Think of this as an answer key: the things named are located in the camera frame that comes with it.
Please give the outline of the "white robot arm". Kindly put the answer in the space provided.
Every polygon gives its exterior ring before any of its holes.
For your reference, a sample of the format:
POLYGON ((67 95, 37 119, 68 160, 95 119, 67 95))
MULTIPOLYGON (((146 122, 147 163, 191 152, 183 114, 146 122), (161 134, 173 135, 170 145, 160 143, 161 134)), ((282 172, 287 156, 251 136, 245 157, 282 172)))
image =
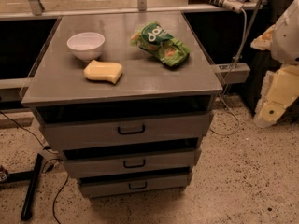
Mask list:
POLYGON ((281 67, 256 112, 255 122, 263 128, 274 125, 299 97, 299 0, 293 0, 277 20, 270 51, 281 67))

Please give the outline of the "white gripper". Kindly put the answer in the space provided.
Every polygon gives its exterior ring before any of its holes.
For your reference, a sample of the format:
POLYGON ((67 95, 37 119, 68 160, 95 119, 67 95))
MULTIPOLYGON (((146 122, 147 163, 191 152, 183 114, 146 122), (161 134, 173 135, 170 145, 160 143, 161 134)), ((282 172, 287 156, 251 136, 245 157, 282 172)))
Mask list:
POLYGON ((267 71, 257 104, 257 121, 277 122, 298 97, 298 65, 283 64, 276 72, 267 71))

